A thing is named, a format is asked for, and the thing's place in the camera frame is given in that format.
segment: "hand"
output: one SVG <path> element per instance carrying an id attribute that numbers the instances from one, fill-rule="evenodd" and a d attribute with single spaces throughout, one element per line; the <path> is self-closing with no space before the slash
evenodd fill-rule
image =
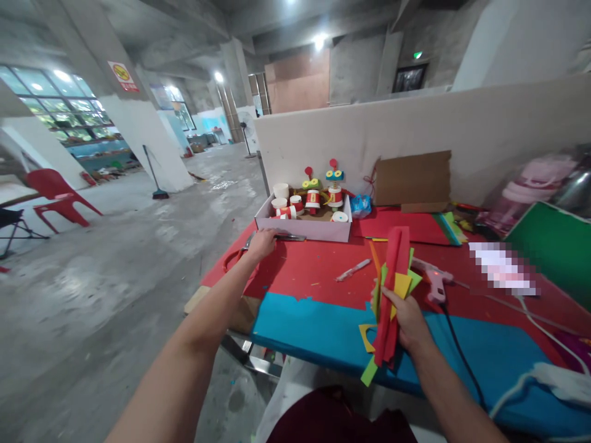
<path id="1" fill-rule="evenodd" d="M 403 300 L 384 286 L 382 286 L 382 294 L 396 306 L 396 317 L 400 325 L 400 344 L 411 357 L 416 357 L 423 350 L 435 346 L 419 304 L 412 295 L 408 295 Z"/>
<path id="2" fill-rule="evenodd" d="M 251 240 L 248 248 L 247 257 L 252 258 L 257 263 L 275 250 L 275 236 L 277 231 L 274 229 L 261 229 Z"/>

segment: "white box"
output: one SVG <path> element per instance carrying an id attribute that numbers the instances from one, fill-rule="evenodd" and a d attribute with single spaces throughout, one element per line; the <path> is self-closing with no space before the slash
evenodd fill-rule
<path id="1" fill-rule="evenodd" d="M 352 216 L 351 202 L 349 201 L 348 195 L 344 195 L 345 204 L 342 207 L 342 212 L 347 214 L 348 217 L 348 222 L 346 223 L 326 220 L 285 220 L 270 218 L 270 214 L 274 210 L 271 205 L 273 198 L 275 198 L 274 195 L 271 195 L 254 216 L 257 229 L 277 229 L 282 233 L 306 236 L 308 240 L 337 241 L 343 243 L 349 241 Z"/>

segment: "pink water bottle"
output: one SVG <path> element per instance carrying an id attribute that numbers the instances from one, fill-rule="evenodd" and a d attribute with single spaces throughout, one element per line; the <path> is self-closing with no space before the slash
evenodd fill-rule
<path id="1" fill-rule="evenodd" d="M 532 203 L 548 201 L 576 163 L 568 155 L 541 157 L 529 162 L 521 175 L 509 182 L 484 222 L 501 234 L 507 234 Z"/>

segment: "pink glue gun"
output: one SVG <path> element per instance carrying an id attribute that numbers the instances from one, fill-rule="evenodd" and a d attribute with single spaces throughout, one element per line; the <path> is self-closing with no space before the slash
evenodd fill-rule
<path id="1" fill-rule="evenodd" d="M 443 288 L 443 284 L 451 283 L 454 280 L 454 276 L 436 268 L 431 263 L 415 257 L 412 258 L 412 265 L 423 271 L 431 282 L 431 292 L 427 295 L 429 301 L 438 305 L 445 303 L 445 289 Z"/>

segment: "craft robot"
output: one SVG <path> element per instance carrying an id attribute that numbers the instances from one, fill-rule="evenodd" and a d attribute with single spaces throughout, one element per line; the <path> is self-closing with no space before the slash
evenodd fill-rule
<path id="1" fill-rule="evenodd" d="M 336 212 L 343 206 L 343 193 L 353 196 L 349 191 L 342 189 L 337 184 L 337 182 L 342 182 L 345 178 L 345 173 L 337 170 L 337 161 L 332 159 L 330 165 L 332 170 L 326 172 L 326 179 L 332 181 L 332 186 L 328 189 L 322 188 L 320 180 L 312 178 L 312 168 L 310 166 L 304 171 L 308 176 L 308 180 L 302 183 L 304 191 L 298 193 L 298 195 L 303 196 L 306 194 L 305 208 L 311 215 L 316 215 L 316 212 L 320 209 L 320 197 L 324 199 L 324 204 L 327 204 L 332 208 L 333 212 Z"/>

